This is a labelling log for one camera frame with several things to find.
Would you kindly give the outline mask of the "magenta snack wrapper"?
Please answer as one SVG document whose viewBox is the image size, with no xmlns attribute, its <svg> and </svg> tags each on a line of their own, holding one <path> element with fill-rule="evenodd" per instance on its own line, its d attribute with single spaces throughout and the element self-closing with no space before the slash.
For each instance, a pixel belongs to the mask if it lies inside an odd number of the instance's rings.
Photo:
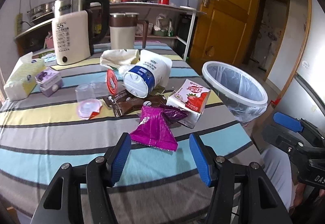
<svg viewBox="0 0 325 224">
<path fill-rule="evenodd" d="M 173 106 L 143 106 L 138 127 L 130 133 L 131 140 L 162 150 L 176 151 L 178 144 L 170 125 L 188 117 L 189 112 Z"/>
</svg>

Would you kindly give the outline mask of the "strawberry milk carton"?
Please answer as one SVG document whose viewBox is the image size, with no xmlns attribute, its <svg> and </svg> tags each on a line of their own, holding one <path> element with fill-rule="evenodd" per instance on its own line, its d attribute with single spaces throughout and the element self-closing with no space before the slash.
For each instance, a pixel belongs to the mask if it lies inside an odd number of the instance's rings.
<svg viewBox="0 0 325 224">
<path fill-rule="evenodd" d="M 178 90 L 169 95 L 166 104 L 188 111 L 188 116 L 180 123 L 188 128 L 194 128 L 205 109 L 210 93 L 210 89 L 186 79 Z"/>
</svg>

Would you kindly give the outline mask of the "brown chocolate wrapper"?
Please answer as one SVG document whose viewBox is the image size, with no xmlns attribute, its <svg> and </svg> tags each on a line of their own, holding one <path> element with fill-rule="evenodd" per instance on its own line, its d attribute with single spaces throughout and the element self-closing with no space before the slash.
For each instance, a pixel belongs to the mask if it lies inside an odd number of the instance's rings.
<svg viewBox="0 0 325 224">
<path fill-rule="evenodd" d="M 130 92 L 124 89 L 115 95 L 108 95 L 106 97 L 103 97 L 103 100 L 107 107 L 111 108 L 114 104 L 118 102 L 128 101 L 131 98 L 133 98 L 133 95 L 131 95 Z"/>
<path fill-rule="evenodd" d="M 131 98 L 127 101 L 112 101 L 112 109 L 116 117 L 122 117 L 133 111 L 141 110 L 143 106 L 159 107 L 166 104 L 167 99 L 164 95 L 151 95 L 146 98 Z"/>
</svg>

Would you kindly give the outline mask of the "clear plastic cup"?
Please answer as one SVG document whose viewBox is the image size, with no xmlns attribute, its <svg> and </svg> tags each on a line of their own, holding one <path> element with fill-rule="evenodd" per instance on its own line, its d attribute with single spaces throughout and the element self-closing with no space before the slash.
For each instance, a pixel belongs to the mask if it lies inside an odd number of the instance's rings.
<svg viewBox="0 0 325 224">
<path fill-rule="evenodd" d="M 102 98 L 109 94 L 105 82 L 90 82 L 80 84 L 75 88 L 77 102 L 89 99 Z"/>
</svg>

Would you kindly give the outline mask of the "red foil lid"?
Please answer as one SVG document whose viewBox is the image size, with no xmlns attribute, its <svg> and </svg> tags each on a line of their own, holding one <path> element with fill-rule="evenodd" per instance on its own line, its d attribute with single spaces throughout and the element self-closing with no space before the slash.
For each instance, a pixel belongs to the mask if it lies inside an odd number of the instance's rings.
<svg viewBox="0 0 325 224">
<path fill-rule="evenodd" d="M 106 85 L 108 88 L 108 91 L 112 94 L 115 95 L 117 93 L 117 78 L 113 70 L 108 69 L 106 72 Z"/>
</svg>

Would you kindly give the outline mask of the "white blue yogurt tub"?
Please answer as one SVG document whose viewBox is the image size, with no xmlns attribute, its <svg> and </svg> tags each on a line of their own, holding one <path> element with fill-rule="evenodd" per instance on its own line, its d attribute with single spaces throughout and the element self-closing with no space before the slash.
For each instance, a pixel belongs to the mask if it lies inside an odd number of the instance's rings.
<svg viewBox="0 0 325 224">
<path fill-rule="evenodd" d="M 146 98 L 157 86 L 167 86 L 171 68 L 171 59 L 144 49 L 140 60 L 124 74 L 123 84 L 131 95 Z"/>
</svg>

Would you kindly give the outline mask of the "cream paper bag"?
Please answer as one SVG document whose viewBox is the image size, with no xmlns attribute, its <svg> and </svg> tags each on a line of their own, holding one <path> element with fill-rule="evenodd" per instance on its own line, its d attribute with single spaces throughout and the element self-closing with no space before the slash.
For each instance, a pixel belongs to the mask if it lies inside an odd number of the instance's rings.
<svg viewBox="0 0 325 224">
<path fill-rule="evenodd" d="M 139 61 L 140 54 L 137 49 L 105 50 L 100 57 L 100 65 L 112 70 L 121 66 L 134 65 Z"/>
</svg>

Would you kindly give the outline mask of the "white trash bin with liner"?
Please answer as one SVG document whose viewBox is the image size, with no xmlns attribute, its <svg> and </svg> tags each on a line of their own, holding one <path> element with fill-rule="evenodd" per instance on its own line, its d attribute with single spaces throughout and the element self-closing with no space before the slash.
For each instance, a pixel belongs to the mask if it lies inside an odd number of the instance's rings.
<svg viewBox="0 0 325 224">
<path fill-rule="evenodd" d="M 202 75 L 240 123 L 249 123 L 267 110 L 267 92 L 245 71 L 224 62 L 208 61 Z"/>
</svg>

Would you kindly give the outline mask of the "white kitchen shelf rack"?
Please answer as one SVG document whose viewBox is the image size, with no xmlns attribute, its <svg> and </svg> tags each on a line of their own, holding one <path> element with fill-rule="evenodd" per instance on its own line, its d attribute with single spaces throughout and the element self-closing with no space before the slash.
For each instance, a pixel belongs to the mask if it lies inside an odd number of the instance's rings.
<svg viewBox="0 0 325 224">
<path fill-rule="evenodd" d="M 146 19 L 150 23 L 155 22 L 158 14 L 166 14 L 173 22 L 177 22 L 179 14 L 188 14 L 195 18 L 197 15 L 203 15 L 204 12 L 198 11 L 188 6 L 172 6 L 157 3 L 140 2 L 122 2 L 110 5 L 110 13 L 114 12 L 138 12 L 140 19 Z M 18 54 L 23 56 L 29 52 L 40 50 L 45 44 L 45 37 L 48 31 L 52 29 L 52 19 L 43 21 L 30 27 L 24 32 L 14 37 L 17 45 Z"/>
</svg>

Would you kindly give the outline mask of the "striped tablecloth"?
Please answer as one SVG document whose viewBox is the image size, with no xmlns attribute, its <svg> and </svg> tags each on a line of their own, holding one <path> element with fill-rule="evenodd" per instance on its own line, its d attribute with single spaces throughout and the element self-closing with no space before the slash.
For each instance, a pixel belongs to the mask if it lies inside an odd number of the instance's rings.
<svg viewBox="0 0 325 224">
<path fill-rule="evenodd" d="M 92 57 L 73 65 L 51 61 L 61 89 L 46 97 L 35 88 L 1 108 L 1 199 L 28 217 L 62 164 L 87 164 L 137 128 L 135 112 L 116 118 L 103 106 L 90 120 L 77 115 L 78 85 L 96 83 L 98 98 L 108 93 L 100 56 L 109 47 L 97 44 Z M 212 190 L 200 180 L 189 149 L 192 129 L 174 124 L 171 130 L 175 152 L 131 147 L 121 179 L 108 191 L 119 223 L 186 223 L 207 212 Z"/>
</svg>

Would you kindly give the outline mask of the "purple milk carton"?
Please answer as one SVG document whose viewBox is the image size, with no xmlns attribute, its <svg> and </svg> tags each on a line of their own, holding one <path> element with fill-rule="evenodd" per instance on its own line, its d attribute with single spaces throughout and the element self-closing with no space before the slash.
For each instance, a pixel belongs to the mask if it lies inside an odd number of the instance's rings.
<svg viewBox="0 0 325 224">
<path fill-rule="evenodd" d="M 61 74 L 51 67 L 47 67 L 35 76 L 40 91 L 50 97 L 63 85 Z"/>
</svg>

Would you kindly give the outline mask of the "yellow tissue pack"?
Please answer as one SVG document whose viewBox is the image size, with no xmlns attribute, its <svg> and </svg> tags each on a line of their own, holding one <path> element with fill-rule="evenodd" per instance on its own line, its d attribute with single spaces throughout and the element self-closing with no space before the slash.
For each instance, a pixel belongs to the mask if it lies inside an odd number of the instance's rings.
<svg viewBox="0 0 325 224">
<path fill-rule="evenodd" d="M 8 100 L 27 98 L 36 86 L 35 76 L 45 68 L 44 59 L 33 59 L 32 52 L 20 57 L 3 87 Z"/>
</svg>

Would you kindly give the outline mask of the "cream brown lidded pitcher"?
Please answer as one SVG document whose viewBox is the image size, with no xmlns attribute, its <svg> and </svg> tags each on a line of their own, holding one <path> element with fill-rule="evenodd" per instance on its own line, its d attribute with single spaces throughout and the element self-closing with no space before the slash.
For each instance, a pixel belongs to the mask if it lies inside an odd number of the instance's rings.
<svg viewBox="0 0 325 224">
<path fill-rule="evenodd" d="M 137 25 L 143 26 L 142 48 L 146 47 L 149 21 L 138 18 L 137 12 L 110 13 L 110 43 L 112 50 L 133 49 Z"/>
</svg>

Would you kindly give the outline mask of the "white electric kettle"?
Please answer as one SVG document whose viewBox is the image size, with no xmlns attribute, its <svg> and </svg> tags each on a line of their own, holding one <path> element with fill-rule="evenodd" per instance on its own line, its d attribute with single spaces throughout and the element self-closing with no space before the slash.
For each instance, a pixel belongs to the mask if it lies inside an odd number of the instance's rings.
<svg viewBox="0 0 325 224">
<path fill-rule="evenodd" d="M 93 13 L 90 4 L 101 6 L 101 30 L 93 35 Z M 89 58 L 94 44 L 108 31 L 109 0 L 56 0 L 53 6 L 52 36 L 57 64 L 71 65 Z"/>
</svg>

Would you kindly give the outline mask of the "yellow wooden door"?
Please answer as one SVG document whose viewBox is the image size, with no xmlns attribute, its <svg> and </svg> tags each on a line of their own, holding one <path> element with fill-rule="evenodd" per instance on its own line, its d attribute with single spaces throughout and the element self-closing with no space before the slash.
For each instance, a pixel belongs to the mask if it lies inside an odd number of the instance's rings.
<svg viewBox="0 0 325 224">
<path fill-rule="evenodd" d="M 258 4 L 259 0 L 202 0 L 189 65 L 197 73 L 207 61 L 240 65 L 248 50 Z"/>
</svg>

